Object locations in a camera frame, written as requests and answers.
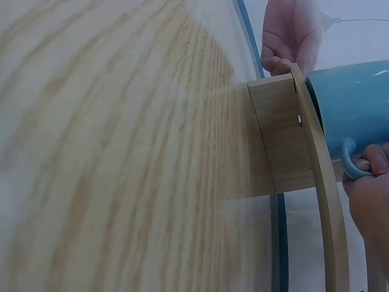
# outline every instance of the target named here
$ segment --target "blue edge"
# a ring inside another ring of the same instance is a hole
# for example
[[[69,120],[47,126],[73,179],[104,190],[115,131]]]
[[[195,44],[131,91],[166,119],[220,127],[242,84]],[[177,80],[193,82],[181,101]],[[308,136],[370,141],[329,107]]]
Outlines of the blue edge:
[[[249,14],[247,13],[244,0],[232,0],[237,1],[241,20],[243,21],[243,29],[245,30],[248,42],[252,47],[253,61],[256,65],[256,73],[258,78],[264,78],[264,71],[261,64],[261,57],[258,51],[258,46],[255,41],[254,32],[250,23]],[[278,246],[279,246],[279,263],[278,263],[278,276],[279,292],[287,292],[289,289],[289,263],[288,263],[288,246],[287,246],[287,223],[286,223],[286,209],[285,209],[285,197],[283,193],[272,195],[270,198],[274,201],[274,205],[277,205],[278,214],[278,226],[272,226],[272,229],[278,229]]]

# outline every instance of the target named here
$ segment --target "blue mug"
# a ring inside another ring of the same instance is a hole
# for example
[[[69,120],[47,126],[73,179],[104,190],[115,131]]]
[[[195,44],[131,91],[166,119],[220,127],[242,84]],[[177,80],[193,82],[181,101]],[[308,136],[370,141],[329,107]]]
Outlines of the blue mug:
[[[389,60],[314,71],[306,86],[332,161],[342,160],[352,180],[373,175],[351,156],[389,142]]]

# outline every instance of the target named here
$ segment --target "mug handle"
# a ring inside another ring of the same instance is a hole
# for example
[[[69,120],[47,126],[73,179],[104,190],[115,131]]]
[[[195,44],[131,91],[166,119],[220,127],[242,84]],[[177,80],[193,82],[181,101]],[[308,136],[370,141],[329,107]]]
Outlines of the mug handle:
[[[351,178],[352,181],[356,181],[359,178],[364,176],[373,176],[372,172],[366,172],[358,168],[353,161],[351,160],[351,155],[353,155],[357,144],[350,138],[347,138],[343,141],[342,145],[342,163],[345,173]]]

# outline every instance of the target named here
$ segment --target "wooden board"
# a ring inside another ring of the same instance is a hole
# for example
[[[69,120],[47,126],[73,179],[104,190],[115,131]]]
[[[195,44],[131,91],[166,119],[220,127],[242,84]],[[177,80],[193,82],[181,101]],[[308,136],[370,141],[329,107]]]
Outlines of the wooden board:
[[[322,223],[326,291],[349,291],[349,263],[345,222],[331,158],[303,76],[292,65],[301,119],[314,173]]]
[[[254,197],[273,186],[231,1],[0,11],[0,291],[269,291]]]
[[[291,74],[256,80],[249,91],[260,124],[277,192],[314,187],[304,132],[298,124],[299,105]],[[337,181],[343,167],[333,163]]]

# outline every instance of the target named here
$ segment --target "wire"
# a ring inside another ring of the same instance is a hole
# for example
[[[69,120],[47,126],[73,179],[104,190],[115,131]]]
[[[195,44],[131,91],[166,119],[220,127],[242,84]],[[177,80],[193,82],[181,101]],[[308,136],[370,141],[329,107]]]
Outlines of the wire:
[[[341,22],[349,22],[349,21],[389,21],[389,19],[341,19]]]

